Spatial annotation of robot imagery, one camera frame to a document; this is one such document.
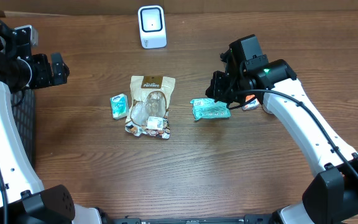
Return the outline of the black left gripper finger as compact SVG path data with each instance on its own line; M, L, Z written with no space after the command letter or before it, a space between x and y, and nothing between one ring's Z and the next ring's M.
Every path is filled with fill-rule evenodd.
M64 62L63 62L62 55L60 53L58 53L58 52L52 53L51 54L51 60L52 60L51 66L53 66L53 67L58 67L58 66L63 67Z
M65 63L53 63L52 72L54 86L67 83L70 70Z

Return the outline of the teal snack packet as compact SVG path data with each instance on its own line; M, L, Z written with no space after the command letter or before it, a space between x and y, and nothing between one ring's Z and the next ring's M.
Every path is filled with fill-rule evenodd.
M190 101L195 121L201 119L224 119L230 118L231 113L226 104L220 101L215 102L211 98L195 98Z

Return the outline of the small teal tissue pack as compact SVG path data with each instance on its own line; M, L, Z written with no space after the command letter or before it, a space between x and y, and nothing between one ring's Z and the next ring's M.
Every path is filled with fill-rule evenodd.
M127 116L129 112L127 95L121 93L110 98L112 117L121 119Z

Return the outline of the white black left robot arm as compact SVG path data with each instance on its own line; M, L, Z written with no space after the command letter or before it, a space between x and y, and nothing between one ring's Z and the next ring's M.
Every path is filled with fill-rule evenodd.
M32 54L37 40L32 26L0 20L0 223L108 223L102 210L75 204L65 186L46 189L25 153L12 94L65 84L70 73L59 53Z

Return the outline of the green lid jar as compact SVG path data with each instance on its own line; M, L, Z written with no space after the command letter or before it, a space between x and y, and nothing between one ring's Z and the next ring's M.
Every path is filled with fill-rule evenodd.
M263 110L264 110L266 113L268 113L268 114L273 114L273 113L266 107L266 104L263 104L263 105L262 105L262 108L263 108Z

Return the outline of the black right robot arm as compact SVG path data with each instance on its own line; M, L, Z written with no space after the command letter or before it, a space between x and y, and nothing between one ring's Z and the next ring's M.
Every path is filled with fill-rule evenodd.
M206 96L230 110L257 100L284 125L311 169L313 180L300 202L270 215L246 215L246 223L344 223L358 215L358 152L312 104L289 64L269 61L255 35L230 43L220 55Z

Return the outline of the brown beige snack pouch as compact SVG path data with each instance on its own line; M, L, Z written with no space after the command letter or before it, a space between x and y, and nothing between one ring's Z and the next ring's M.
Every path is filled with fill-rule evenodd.
M170 138L169 106L176 80L164 76L131 77L131 107L125 130L134 136Z

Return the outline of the orange packet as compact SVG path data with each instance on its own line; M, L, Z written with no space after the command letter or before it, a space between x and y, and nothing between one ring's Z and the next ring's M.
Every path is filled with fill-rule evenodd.
M255 95L248 95L245 98L246 103L242 106L243 111L254 110L259 107L260 103Z

